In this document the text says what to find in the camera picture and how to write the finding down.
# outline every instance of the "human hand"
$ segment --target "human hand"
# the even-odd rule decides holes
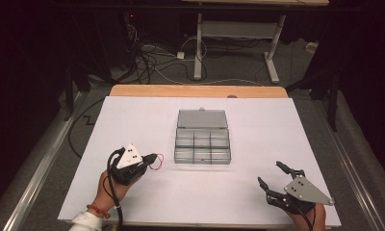
[[[286,212],[289,217],[294,221],[296,228],[299,231],[309,231],[309,226],[307,225],[306,220],[304,220],[302,215],[295,215],[289,212]],[[310,210],[305,216],[310,220],[310,223],[313,224],[313,231],[323,231],[325,230],[325,209],[322,204],[316,204],[315,210]]]
[[[115,190],[115,195],[119,201],[121,201],[124,196],[127,194],[129,189],[137,182],[136,180],[132,184],[125,186],[117,183],[114,178],[112,178],[112,184]],[[109,186],[108,172],[105,170],[102,172],[99,178],[99,185],[97,187],[97,194],[95,199],[92,202],[92,205],[97,207],[97,209],[108,212],[111,208],[115,206],[114,200],[111,198],[112,191]],[[87,212],[94,214],[99,218],[103,218],[103,214],[97,213],[95,209],[88,208]]]

